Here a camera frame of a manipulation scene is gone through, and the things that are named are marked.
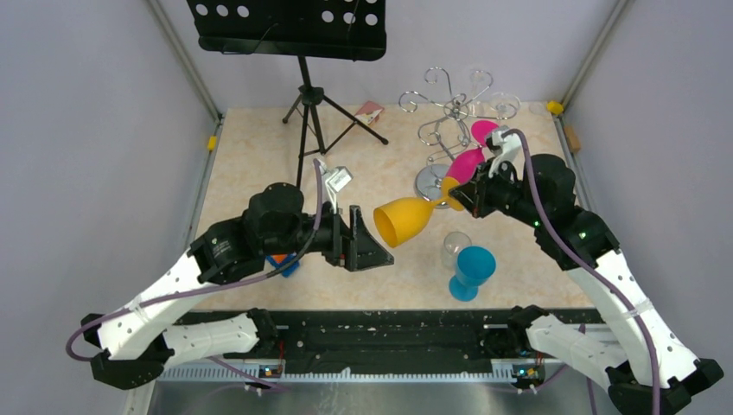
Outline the magenta plastic goblet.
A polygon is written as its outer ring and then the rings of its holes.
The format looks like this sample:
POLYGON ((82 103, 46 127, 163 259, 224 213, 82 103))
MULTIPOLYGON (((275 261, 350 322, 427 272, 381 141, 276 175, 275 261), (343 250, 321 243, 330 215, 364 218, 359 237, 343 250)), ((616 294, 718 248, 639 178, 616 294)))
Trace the magenta plastic goblet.
POLYGON ((498 124, 490 120, 481 119, 475 121, 470 127, 470 133, 471 137, 478 144, 478 147, 461 153, 449 166, 445 177, 450 177, 459 184, 468 182, 473 177, 477 166, 485 162, 486 158, 483 155, 483 149, 487 147, 487 138, 498 127, 498 124))

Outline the orange plastic goblet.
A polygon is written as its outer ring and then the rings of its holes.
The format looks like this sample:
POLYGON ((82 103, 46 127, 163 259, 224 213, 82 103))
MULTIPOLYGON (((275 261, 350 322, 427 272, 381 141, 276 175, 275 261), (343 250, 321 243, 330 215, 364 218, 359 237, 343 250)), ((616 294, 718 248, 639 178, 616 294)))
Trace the orange plastic goblet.
POLYGON ((444 179, 441 196, 434 201, 419 197, 404 197, 373 210, 373 220, 380 237, 391 247, 397 247, 420 234, 430 222, 438 205, 446 203, 456 211, 465 207, 450 195, 450 190, 460 185, 454 177, 444 179))

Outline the clear wine glass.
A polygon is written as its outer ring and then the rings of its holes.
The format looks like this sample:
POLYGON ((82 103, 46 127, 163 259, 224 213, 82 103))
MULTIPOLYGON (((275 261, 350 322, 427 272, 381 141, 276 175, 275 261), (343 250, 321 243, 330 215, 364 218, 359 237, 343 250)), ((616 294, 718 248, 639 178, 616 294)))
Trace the clear wine glass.
POLYGON ((488 104, 496 112, 496 118, 500 121, 514 118, 521 108, 519 98, 511 93, 493 93, 489 97, 488 104))

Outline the tall clear flute glass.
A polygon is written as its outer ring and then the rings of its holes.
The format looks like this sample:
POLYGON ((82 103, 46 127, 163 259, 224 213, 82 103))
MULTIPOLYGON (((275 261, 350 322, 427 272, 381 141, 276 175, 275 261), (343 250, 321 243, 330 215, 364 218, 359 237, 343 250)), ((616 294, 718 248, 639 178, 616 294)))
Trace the tall clear flute glass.
POLYGON ((493 75, 483 69, 472 69, 468 74, 470 90, 467 93, 468 103, 467 111, 472 117, 482 117, 485 110, 481 101, 481 96, 487 92, 494 83, 493 75))

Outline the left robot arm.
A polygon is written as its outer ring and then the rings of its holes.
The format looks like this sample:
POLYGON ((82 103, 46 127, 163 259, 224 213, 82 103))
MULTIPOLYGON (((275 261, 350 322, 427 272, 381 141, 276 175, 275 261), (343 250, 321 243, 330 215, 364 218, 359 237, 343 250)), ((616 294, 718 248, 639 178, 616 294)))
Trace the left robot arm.
POLYGON ((278 182, 254 195, 239 217, 210 226, 154 284, 108 315, 87 316, 81 330, 99 352, 89 360, 96 381, 130 390, 166 370, 226 354, 266 357, 280 338, 270 314, 250 309, 218 321, 181 324, 205 298, 273 277, 268 257, 297 260, 318 252, 346 271, 391 265, 393 256, 367 230, 353 206, 343 220, 329 201, 303 211, 302 191, 278 182))

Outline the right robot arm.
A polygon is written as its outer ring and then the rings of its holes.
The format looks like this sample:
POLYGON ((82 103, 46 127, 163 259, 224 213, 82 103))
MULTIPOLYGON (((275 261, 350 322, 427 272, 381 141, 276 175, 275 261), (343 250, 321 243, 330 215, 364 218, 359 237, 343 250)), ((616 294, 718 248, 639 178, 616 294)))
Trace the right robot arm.
POLYGON ((473 177, 443 189, 453 208, 475 218, 503 213, 530 227, 540 249, 593 303, 613 333, 599 342, 538 306, 516 307, 507 346, 518 356, 548 354, 601 387, 622 414, 674 414, 723 378, 670 330, 630 271, 618 239, 597 214, 576 203, 576 177, 564 160, 531 156, 522 174, 490 159, 473 177))

